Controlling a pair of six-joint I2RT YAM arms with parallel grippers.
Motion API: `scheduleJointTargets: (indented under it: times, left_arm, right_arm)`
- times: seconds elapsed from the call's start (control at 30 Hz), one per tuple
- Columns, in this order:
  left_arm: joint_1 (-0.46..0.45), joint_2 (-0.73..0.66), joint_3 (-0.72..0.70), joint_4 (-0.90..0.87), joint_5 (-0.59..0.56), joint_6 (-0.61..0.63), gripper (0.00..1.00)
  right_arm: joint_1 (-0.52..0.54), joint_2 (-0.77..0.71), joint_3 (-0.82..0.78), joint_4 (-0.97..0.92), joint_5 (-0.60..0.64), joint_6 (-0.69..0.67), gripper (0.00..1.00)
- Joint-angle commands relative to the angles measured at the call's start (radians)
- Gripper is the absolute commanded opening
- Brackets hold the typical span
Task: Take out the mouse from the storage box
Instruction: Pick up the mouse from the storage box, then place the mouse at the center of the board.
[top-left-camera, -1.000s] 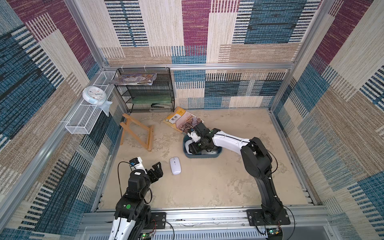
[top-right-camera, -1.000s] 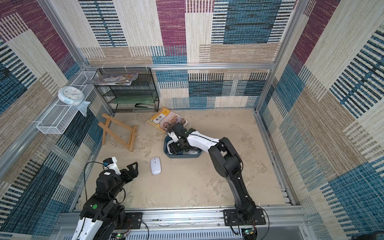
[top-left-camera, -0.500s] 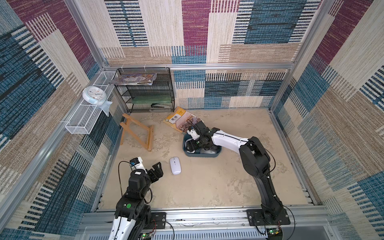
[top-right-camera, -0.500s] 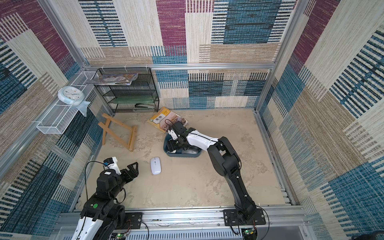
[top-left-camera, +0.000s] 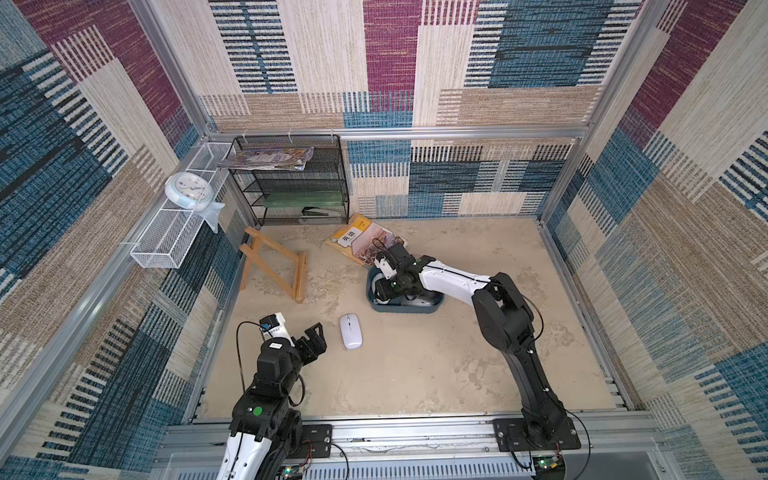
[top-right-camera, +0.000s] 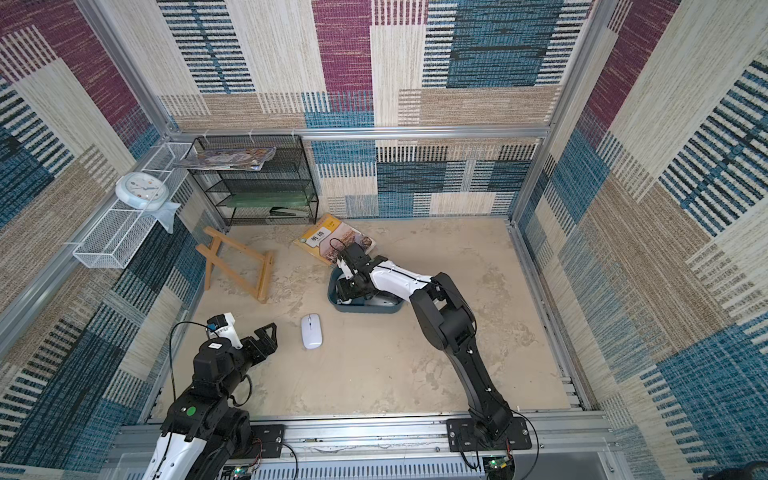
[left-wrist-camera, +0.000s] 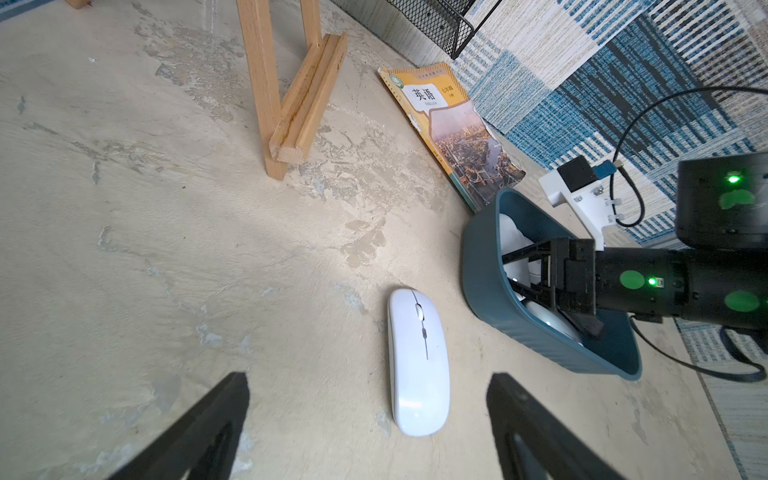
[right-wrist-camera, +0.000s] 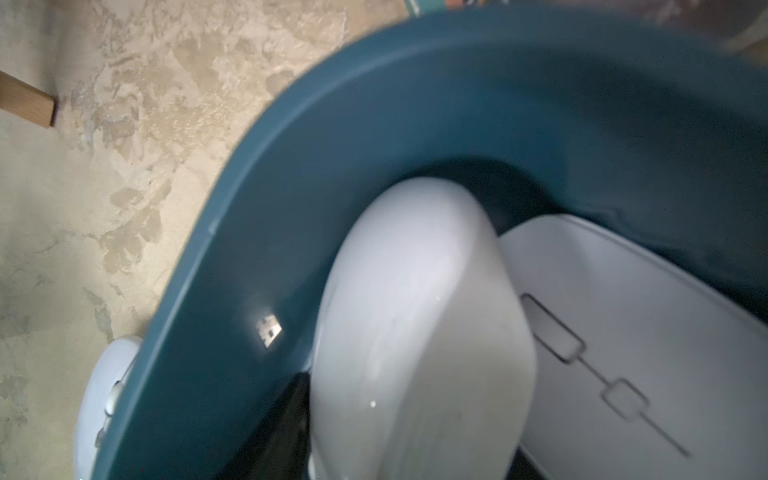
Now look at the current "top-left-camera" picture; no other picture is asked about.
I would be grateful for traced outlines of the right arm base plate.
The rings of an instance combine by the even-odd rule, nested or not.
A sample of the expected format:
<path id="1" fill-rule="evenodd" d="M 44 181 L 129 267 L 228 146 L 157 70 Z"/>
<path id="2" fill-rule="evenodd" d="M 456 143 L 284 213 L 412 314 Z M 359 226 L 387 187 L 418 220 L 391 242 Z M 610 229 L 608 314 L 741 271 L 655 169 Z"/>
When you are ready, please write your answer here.
<path id="1" fill-rule="evenodd" d="M 523 417 L 497 418 L 492 425 L 501 452 L 579 450 L 582 447 L 569 417 L 555 428 L 538 425 Z"/>

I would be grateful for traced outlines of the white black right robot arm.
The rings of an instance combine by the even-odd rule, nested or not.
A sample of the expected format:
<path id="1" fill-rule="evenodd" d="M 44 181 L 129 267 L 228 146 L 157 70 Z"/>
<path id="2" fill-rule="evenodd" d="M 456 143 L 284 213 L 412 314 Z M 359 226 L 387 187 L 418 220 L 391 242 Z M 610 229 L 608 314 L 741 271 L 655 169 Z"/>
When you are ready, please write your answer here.
<path id="1" fill-rule="evenodd" d="M 378 301 L 437 292 L 474 308 L 483 338 L 507 362 L 521 398 L 521 424 L 502 428 L 508 451 L 579 449 L 581 441 L 563 403 L 547 381 L 536 351 L 534 312 L 511 277 L 477 275 L 433 257 L 379 253 L 383 277 L 374 284 Z"/>

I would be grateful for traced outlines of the white mouse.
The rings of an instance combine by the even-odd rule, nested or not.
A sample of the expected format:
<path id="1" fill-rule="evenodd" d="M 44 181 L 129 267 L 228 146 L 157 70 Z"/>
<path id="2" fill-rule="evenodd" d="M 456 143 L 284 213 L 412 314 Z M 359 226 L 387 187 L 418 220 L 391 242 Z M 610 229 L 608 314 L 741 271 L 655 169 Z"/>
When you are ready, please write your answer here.
<path id="1" fill-rule="evenodd" d="M 344 347 L 355 350 L 362 346 L 363 335 L 359 317 L 356 314 L 344 314 L 339 319 L 339 327 Z"/>

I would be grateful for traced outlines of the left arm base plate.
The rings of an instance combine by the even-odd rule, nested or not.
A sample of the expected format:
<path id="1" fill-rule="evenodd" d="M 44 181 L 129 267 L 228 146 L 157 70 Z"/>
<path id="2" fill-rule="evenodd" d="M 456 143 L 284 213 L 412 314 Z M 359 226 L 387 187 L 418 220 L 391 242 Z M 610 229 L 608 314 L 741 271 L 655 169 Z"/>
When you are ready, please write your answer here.
<path id="1" fill-rule="evenodd" d="M 331 424 L 302 425 L 298 448 L 288 455 L 289 459 L 327 459 L 331 455 L 333 426 Z"/>

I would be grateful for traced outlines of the teal storage box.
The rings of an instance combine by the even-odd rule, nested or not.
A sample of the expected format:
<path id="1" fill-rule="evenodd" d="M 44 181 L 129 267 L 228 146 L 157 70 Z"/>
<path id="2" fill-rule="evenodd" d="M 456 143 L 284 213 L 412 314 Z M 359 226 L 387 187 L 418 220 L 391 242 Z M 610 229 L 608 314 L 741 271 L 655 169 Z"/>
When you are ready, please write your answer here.
<path id="1" fill-rule="evenodd" d="M 444 303 L 442 293 L 424 293 L 413 299 L 406 296 L 396 297 L 387 303 L 381 303 L 375 295 L 375 283 L 383 279 L 381 271 L 373 267 L 369 270 L 366 283 L 366 298 L 371 308 L 380 313 L 396 314 L 432 314 Z"/>

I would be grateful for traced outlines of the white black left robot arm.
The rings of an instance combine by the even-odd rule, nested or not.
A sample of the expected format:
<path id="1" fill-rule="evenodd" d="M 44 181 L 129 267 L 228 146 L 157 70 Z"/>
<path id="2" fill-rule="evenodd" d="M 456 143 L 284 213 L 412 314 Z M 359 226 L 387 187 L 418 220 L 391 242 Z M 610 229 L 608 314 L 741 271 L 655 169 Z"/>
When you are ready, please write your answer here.
<path id="1" fill-rule="evenodd" d="M 326 352 L 323 326 L 291 336 L 282 316 L 269 315 L 255 323 L 263 343 L 256 372 L 232 411 L 229 436 L 217 472 L 219 479 L 288 479 L 296 471 L 285 460 L 304 447 L 299 402 L 291 398 L 303 384 L 301 370 Z"/>

